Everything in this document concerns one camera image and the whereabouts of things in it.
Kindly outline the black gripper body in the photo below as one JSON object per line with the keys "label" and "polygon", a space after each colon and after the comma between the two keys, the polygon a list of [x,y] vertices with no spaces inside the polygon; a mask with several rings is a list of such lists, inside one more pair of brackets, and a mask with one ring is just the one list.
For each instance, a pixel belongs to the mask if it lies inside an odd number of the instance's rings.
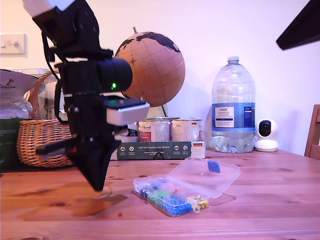
{"label": "black gripper body", "polygon": [[41,157],[51,157],[71,151],[94,151],[100,160],[107,144],[114,142],[114,126],[107,123],[108,98],[102,95],[78,95],[66,97],[67,112],[71,137],[41,145],[35,153]]}

